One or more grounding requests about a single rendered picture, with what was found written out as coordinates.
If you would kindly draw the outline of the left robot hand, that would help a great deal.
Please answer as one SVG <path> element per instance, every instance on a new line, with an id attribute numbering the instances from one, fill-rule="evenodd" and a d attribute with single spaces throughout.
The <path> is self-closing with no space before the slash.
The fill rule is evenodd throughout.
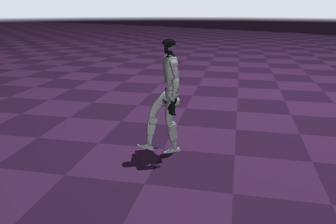
<path id="1" fill-rule="evenodd" d="M 171 104 L 167 108 L 169 110 L 170 115 L 176 115 L 175 114 L 175 104 L 176 104 L 177 98 L 175 98 L 174 102 L 171 101 Z"/>

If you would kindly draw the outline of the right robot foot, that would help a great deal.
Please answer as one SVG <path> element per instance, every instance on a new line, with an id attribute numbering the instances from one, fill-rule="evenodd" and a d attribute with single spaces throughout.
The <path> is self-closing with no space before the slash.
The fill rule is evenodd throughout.
<path id="1" fill-rule="evenodd" d="M 142 147 L 142 148 L 146 148 L 146 149 L 149 149 L 149 150 L 151 150 L 151 151 L 154 151 L 154 146 L 153 145 L 147 145 L 147 143 L 146 144 L 137 144 L 137 146 L 139 146 L 139 147 Z"/>

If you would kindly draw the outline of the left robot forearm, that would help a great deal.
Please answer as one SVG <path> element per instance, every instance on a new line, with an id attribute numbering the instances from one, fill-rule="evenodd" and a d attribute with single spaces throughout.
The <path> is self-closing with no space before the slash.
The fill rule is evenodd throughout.
<path id="1" fill-rule="evenodd" d="M 171 101 L 174 102 L 175 98 L 178 97 L 178 89 L 179 89 L 179 81 L 178 79 L 174 79 L 173 80 L 173 84 L 174 86 L 172 86 L 173 91 L 172 91 L 172 97 L 171 97 Z"/>

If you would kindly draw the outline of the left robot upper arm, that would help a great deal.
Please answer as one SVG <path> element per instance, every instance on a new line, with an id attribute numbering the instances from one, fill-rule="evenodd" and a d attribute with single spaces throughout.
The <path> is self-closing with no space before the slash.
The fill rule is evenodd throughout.
<path id="1" fill-rule="evenodd" d="M 170 59 L 170 67 L 172 69 L 172 75 L 174 76 L 174 79 L 178 79 L 179 82 L 180 82 L 180 79 L 179 79 L 179 71 L 178 71 L 178 62 L 177 60 L 175 59 Z M 173 84 L 173 80 L 172 79 L 172 84 Z"/>

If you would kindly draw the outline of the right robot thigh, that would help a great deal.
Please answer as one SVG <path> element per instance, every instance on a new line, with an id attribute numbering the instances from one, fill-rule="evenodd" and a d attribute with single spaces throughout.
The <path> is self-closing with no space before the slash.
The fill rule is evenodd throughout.
<path id="1" fill-rule="evenodd" d="M 165 91 L 162 91 L 154 100 L 149 113 L 149 122 L 151 124 L 157 123 L 157 117 L 155 116 L 155 113 L 162 107 L 163 101 L 168 101 L 168 99 L 165 96 Z"/>

